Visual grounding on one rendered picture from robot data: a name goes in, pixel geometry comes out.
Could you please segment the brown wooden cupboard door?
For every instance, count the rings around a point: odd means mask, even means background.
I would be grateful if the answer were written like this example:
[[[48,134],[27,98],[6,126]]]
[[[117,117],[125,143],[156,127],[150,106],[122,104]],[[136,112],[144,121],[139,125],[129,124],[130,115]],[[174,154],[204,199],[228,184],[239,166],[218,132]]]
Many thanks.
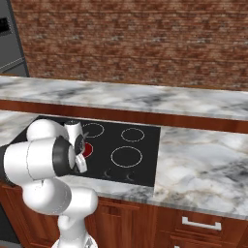
[[[100,198],[96,211],[99,248],[153,248],[155,206]]]
[[[0,181],[0,202],[23,248],[50,248],[58,239],[57,218],[28,208],[18,186]]]

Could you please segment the grey steel appliance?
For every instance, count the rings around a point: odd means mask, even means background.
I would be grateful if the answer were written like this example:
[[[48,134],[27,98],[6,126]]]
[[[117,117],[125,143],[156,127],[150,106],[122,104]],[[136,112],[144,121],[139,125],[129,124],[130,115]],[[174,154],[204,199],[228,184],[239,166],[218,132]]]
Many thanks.
[[[10,0],[0,0],[0,74],[29,78]]]

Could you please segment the dark grey appliance front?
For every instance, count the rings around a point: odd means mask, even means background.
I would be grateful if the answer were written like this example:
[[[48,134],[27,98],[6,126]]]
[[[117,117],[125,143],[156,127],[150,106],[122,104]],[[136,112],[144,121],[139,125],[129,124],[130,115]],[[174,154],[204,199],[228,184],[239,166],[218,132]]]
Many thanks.
[[[6,215],[3,206],[0,204],[0,239],[15,244],[19,244],[14,228],[8,216]]]

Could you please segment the black glass hob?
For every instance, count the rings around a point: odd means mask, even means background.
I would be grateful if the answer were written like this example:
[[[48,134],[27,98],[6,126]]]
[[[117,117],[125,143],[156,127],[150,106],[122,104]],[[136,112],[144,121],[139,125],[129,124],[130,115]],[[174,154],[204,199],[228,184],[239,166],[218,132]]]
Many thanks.
[[[87,133],[85,152],[87,171],[74,168],[71,176],[104,179],[153,187],[157,168],[160,127],[120,122],[73,119]],[[111,179],[104,178],[111,171]],[[134,174],[134,181],[126,178]]]

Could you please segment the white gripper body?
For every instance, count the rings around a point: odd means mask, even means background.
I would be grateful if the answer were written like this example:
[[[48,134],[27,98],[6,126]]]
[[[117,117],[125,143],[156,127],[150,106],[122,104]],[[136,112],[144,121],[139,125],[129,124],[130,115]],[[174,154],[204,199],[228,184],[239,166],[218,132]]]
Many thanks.
[[[82,154],[78,154],[76,156],[76,164],[77,164],[77,168],[81,173],[84,173],[87,171],[87,164],[85,161],[85,158],[83,157]]]

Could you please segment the brown wooden drawer front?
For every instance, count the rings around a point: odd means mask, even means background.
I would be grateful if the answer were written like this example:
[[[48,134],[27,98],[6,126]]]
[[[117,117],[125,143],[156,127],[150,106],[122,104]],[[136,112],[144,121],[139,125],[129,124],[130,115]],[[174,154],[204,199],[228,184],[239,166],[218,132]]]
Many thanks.
[[[170,236],[167,241],[167,248],[248,248],[248,236],[237,243]]]
[[[182,217],[187,217],[192,222],[214,225],[216,222],[222,224],[222,230],[214,231],[204,228],[192,227],[182,224]],[[178,232],[208,236],[210,239],[229,243],[237,243],[248,227],[248,222],[234,218],[221,217],[192,211],[178,210],[175,221],[175,229]]]

